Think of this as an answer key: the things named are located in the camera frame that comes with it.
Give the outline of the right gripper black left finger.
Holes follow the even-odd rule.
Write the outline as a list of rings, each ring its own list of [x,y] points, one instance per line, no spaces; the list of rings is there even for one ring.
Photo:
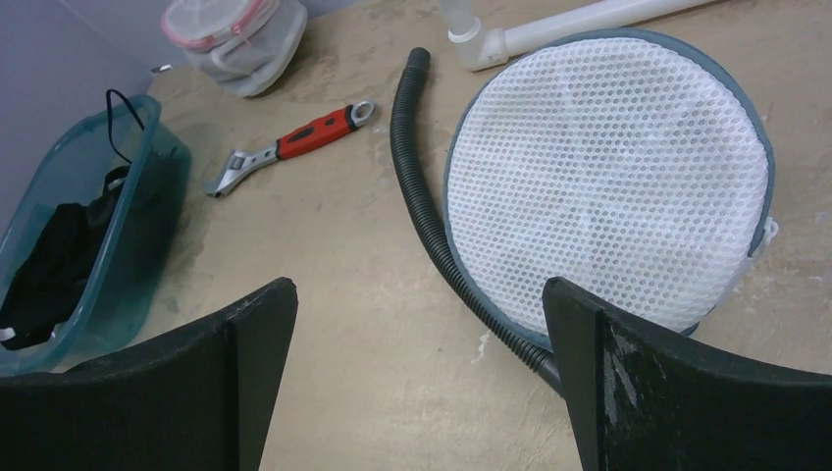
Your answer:
[[[62,373],[1,382],[5,470],[255,470],[295,325],[278,278]]]

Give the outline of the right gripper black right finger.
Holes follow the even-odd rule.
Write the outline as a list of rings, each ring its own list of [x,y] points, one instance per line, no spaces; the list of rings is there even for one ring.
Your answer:
[[[546,325],[586,470],[827,470],[831,379],[690,339],[563,278]]]

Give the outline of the white mesh laundry bag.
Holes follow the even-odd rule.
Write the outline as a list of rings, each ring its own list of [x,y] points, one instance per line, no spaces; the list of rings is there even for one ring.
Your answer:
[[[773,148],[700,49],[637,28],[529,53],[470,101],[448,149],[451,256],[497,323],[541,348],[565,278],[688,335],[776,237]]]

